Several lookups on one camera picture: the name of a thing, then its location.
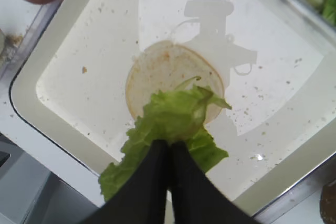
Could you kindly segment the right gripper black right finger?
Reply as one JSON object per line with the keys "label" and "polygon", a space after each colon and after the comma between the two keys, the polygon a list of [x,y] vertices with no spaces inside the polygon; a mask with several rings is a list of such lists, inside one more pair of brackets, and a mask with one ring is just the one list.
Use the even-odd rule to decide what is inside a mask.
{"label": "right gripper black right finger", "polygon": [[198,167],[186,145],[170,149],[171,193],[176,223],[257,223],[228,200]]}

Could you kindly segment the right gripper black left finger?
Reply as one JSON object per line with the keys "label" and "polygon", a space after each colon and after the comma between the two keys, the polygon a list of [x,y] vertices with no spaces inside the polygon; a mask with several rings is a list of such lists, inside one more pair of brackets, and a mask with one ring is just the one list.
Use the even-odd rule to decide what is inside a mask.
{"label": "right gripper black left finger", "polygon": [[167,142],[155,140],[121,189],[81,223],[164,223],[170,161]]}

